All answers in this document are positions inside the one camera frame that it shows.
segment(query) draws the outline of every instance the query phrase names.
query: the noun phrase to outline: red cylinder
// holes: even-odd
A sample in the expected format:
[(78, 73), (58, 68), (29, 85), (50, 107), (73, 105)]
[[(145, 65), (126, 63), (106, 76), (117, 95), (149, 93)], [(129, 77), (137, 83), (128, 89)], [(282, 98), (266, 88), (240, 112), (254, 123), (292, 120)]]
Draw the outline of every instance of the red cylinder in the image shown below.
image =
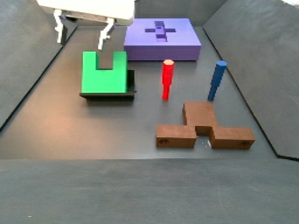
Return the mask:
[(173, 61), (170, 59), (166, 59), (162, 62), (162, 100), (168, 100), (172, 81), (173, 81)]

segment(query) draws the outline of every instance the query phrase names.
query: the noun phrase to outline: purple board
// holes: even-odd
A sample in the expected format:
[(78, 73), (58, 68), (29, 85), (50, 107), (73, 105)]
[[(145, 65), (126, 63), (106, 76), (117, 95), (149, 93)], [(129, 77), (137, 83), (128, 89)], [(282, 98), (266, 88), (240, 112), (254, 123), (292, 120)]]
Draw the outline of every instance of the purple board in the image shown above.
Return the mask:
[(188, 18), (136, 18), (124, 48), (128, 60), (197, 60), (201, 42)]

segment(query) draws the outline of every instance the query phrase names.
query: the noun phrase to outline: black base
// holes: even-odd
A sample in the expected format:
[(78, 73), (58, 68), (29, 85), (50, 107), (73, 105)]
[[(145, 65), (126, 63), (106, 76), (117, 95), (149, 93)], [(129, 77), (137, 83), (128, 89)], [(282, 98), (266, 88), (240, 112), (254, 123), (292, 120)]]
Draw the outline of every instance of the black base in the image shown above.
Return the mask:
[(80, 93), (86, 100), (133, 100), (136, 92), (134, 70), (126, 70), (126, 92), (125, 93)]

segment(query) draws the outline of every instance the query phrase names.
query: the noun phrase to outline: green block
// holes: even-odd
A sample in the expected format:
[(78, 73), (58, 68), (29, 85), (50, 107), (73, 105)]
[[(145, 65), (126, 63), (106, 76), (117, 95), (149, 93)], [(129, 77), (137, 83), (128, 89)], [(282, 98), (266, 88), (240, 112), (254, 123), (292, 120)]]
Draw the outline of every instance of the green block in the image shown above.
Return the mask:
[(96, 52), (84, 52), (81, 66), (81, 93), (126, 92), (126, 52), (113, 52), (109, 70), (100, 70)]

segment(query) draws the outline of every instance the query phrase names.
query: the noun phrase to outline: brown l-shaped block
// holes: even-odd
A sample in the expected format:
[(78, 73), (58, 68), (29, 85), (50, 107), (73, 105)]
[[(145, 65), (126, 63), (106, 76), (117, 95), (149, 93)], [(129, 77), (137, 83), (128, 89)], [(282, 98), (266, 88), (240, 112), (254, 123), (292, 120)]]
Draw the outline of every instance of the brown l-shaped block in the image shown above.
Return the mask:
[(194, 145), (196, 136), (208, 136), (212, 149), (249, 149), (254, 142), (250, 129), (246, 127), (218, 126), (210, 102), (186, 101), (182, 104), (181, 113), (182, 126), (157, 126), (157, 147), (190, 148)]

